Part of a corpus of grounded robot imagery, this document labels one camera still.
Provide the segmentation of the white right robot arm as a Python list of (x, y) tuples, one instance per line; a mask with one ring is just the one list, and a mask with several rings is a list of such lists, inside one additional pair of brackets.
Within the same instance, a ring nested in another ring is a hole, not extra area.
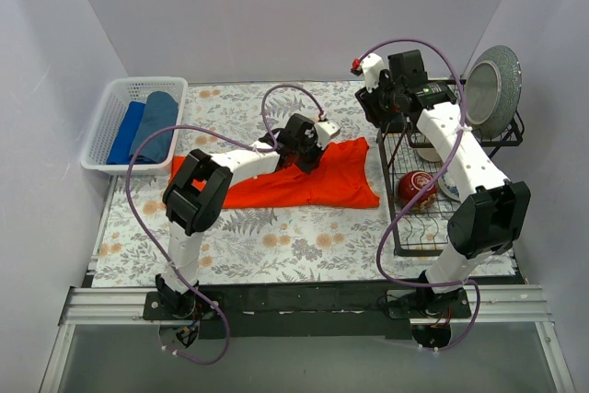
[(452, 93), (429, 79), (418, 50), (383, 59), (368, 51), (352, 64), (364, 79), (356, 98), (374, 126), (403, 116), (429, 140), (457, 187), (460, 205), (447, 223), (447, 244), (410, 293), (394, 301), (405, 313), (437, 317), (463, 303), (471, 273), (492, 255), (508, 251), (519, 238), (531, 198), (523, 181), (514, 182), (488, 157), (471, 117), (469, 81)]

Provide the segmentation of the orange t shirt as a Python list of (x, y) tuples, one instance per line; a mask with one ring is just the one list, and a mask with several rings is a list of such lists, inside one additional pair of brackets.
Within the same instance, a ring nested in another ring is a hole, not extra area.
[(305, 173), (296, 165), (278, 169), (279, 155), (267, 144), (211, 156), (233, 174), (225, 209), (328, 206), (369, 209), (380, 204), (365, 176), (368, 144), (364, 138), (331, 143), (318, 166)]

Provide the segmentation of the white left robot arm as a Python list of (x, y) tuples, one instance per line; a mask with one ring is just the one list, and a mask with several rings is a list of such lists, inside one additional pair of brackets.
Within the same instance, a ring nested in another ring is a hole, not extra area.
[(211, 156), (196, 149), (187, 155), (164, 193), (171, 262), (156, 276), (161, 304), (173, 318), (188, 318), (197, 306), (192, 290), (198, 286), (203, 235), (219, 217), (229, 189), (291, 165), (310, 173), (339, 132), (333, 121), (295, 114), (284, 128), (245, 149)]

